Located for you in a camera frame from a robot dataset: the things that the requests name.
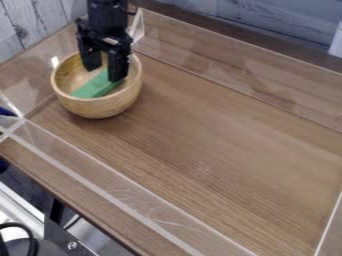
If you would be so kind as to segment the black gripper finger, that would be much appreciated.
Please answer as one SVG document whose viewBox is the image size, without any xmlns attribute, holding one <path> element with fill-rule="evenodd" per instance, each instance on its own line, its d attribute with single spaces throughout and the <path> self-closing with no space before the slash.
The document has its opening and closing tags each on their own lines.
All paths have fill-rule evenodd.
<svg viewBox="0 0 342 256">
<path fill-rule="evenodd" d="M 86 37 L 82 34 L 76 35 L 76 39 L 84 68 L 88 71 L 92 71 L 102 66 L 99 41 L 94 38 Z"/>
<path fill-rule="evenodd" d="M 110 50 L 107 53 L 108 60 L 108 80 L 118 82 L 127 77 L 130 67 L 130 50 Z"/>
</svg>

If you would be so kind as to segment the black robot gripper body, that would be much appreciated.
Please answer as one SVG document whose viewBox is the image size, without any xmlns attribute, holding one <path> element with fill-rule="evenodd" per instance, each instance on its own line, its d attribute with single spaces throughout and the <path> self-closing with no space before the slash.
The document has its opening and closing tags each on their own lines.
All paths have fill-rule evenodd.
<svg viewBox="0 0 342 256">
<path fill-rule="evenodd" d="M 131 54 L 128 0 L 87 0 L 87 15 L 76 19 L 76 39 L 82 55 L 118 50 Z"/>
</svg>

